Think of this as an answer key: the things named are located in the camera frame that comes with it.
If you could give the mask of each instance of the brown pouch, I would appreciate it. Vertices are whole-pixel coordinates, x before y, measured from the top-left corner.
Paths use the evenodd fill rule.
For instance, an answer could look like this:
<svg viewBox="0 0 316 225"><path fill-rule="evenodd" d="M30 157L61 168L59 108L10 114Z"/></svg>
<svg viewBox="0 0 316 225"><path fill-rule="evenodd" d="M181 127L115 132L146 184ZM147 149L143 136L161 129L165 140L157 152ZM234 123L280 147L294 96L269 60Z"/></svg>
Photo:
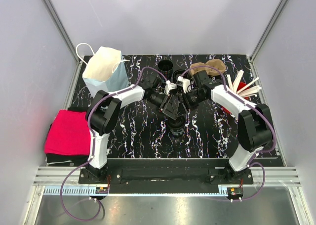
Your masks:
<svg viewBox="0 0 316 225"><path fill-rule="evenodd" d="M196 67L196 66L202 66L200 68L195 68L195 69L190 69L190 74L191 76L199 71L205 70L207 72L208 75L211 76L218 76L220 75L216 70L211 69L211 68L205 68L203 66L211 66L211 67L215 67L217 68L221 73L225 73L226 71L226 65L224 64L224 62L220 59L212 59L207 61L206 63L194 63L190 66L190 68L192 67Z"/></svg>

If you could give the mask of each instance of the gray floor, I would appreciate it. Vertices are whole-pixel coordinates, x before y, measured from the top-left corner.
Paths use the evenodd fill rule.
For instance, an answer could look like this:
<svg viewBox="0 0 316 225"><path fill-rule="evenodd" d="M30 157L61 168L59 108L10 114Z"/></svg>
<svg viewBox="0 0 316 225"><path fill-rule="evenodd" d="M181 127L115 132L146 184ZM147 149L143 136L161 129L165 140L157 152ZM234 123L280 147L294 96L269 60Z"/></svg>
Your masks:
<svg viewBox="0 0 316 225"><path fill-rule="evenodd" d="M245 196L255 192L246 188ZM70 208L83 197L64 197ZM107 197L102 200L105 216L81 223L59 215L63 212L58 196L44 196L37 225L298 225L293 205L286 188L266 187L253 200L242 203L223 203L207 198L176 197ZM85 201L70 209L77 217L94 216L97 204Z"/></svg>

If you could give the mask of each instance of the floor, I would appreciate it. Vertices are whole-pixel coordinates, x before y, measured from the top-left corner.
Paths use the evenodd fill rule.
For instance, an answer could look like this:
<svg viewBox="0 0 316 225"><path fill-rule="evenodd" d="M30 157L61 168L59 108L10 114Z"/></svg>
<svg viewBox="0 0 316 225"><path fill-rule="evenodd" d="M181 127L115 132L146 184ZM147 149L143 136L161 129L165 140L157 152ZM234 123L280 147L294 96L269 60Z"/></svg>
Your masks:
<svg viewBox="0 0 316 225"><path fill-rule="evenodd" d="M249 197L255 188L248 187ZM70 208L83 197L65 196ZM63 214L59 196L44 196L39 209L37 225L298 225L289 192L284 187L265 187L258 197L242 202L214 202L194 197L107 197L105 208L92 222L82 223ZM70 208L74 216L88 219L95 215L98 206L85 201Z"/></svg>
<svg viewBox="0 0 316 225"><path fill-rule="evenodd" d="M235 79L244 71L243 82L253 80L246 55L125 55L125 67L130 83L135 83L139 70L145 66L157 67L162 59L173 62L174 70L187 69L192 63L221 59L227 73ZM87 107L92 97L84 84L81 68L71 107ZM259 97L250 101L260 103ZM237 148L237 122L220 105L205 101L196 111L190 112L185 134L174 137L165 124L166 118L149 102L136 102L121 110L118 123L110 135L109 158L226 158ZM276 157L275 151L261 157Z"/></svg>

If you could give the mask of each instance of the red bowl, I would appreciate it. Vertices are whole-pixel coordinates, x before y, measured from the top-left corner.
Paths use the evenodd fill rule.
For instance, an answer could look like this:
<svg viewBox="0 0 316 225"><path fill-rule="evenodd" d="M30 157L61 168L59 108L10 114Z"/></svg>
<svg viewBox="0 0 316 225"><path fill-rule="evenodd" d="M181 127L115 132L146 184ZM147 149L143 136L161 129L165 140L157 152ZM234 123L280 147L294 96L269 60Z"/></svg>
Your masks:
<svg viewBox="0 0 316 225"><path fill-rule="evenodd" d="M238 85L238 88L237 88L237 91L242 89L245 85L247 85L246 83L242 83L240 82L239 85ZM222 107L222 109L227 113L227 114L231 114L226 108Z"/></svg>

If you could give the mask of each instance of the bag handle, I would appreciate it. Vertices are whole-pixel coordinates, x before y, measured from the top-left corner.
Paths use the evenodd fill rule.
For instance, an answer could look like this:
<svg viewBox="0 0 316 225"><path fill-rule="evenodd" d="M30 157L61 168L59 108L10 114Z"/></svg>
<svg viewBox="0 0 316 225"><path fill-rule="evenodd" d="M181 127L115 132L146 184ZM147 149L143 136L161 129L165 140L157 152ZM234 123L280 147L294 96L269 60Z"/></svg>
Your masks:
<svg viewBox="0 0 316 225"><path fill-rule="evenodd" d="M120 64L122 62L129 62L129 60L127 59L121 59L119 62L117 62L116 64L114 64L113 68L112 68L112 73L115 71L114 67L117 65L117 64Z"/></svg>
<svg viewBox="0 0 316 225"><path fill-rule="evenodd" d="M91 49L91 51L92 51L92 53L93 53L93 55L95 55L95 53L94 53L92 47L91 47L89 44L87 44L87 43L80 43L80 44L78 44L78 45L76 46L76 54L77 54L78 58L81 59L81 61L84 62L86 65L88 65L87 62L84 61L84 60L79 56L79 54L78 54L78 47L79 47L80 45L87 45L87 46L89 46L90 49Z"/></svg>

